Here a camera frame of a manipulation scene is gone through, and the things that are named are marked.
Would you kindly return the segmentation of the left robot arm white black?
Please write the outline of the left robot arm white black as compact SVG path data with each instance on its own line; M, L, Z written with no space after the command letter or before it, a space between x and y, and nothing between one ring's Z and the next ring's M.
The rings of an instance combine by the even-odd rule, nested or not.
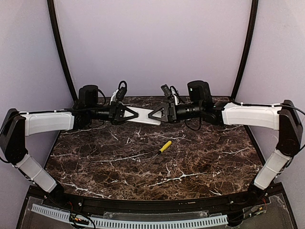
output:
M44 132L83 129L92 120L119 125L135 119L139 114L121 103L126 92L127 88L121 87L117 90L118 101L109 105L99 104L98 94L101 90L96 85L86 85L79 90L78 100L69 109L41 112L10 109L0 131L0 147L6 158L5 163L12 164L46 193L62 193L62 185L29 154L25 138Z

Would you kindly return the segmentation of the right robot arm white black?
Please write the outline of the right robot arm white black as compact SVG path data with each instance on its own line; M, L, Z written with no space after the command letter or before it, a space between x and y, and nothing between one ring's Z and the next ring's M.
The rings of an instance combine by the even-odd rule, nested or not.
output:
M169 102L148 114L150 119L175 123L199 118L212 125L247 125L265 127L279 132L274 152L252 182L255 189L266 190L279 172L303 148L303 126L300 111L290 100L281 104L244 104L235 101L214 102L209 84L204 81L189 82L189 103L176 104L167 85L161 86Z

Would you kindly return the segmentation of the white remote control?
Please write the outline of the white remote control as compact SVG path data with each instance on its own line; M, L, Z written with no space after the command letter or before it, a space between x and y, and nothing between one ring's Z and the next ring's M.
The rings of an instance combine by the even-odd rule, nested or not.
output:
M134 112L138 113L137 118L128 120L128 122L142 123L142 124L148 124L148 125L160 125L161 124L161 121L151 119L148 117L148 114L153 111L151 109L131 107L131 106L128 106L128 108L133 110Z

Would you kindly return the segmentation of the yellow handled screwdriver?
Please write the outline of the yellow handled screwdriver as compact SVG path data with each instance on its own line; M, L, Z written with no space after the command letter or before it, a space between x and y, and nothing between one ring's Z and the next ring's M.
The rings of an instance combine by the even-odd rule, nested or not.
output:
M168 141L167 143L165 143L157 152L157 154L153 157L157 157L158 155L160 155L163 151L165 151L170 145L172 144L172 141Z

